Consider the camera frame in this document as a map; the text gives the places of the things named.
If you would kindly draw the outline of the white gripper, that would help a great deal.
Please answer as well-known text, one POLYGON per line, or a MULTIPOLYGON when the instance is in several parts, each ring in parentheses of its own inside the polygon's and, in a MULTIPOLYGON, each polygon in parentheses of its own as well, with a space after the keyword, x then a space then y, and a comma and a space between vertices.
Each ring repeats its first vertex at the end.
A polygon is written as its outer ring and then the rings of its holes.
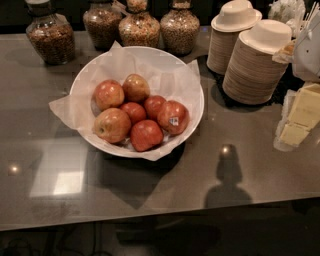
POLYGON ((292 151, 320 122, 320 13, 301 31, 296 43, 292 40, 286 44, 272 60, 280 64, 292 62, 293 74, 309 81, 298 91, 287 91, 275 132, 274 147, 292 151))

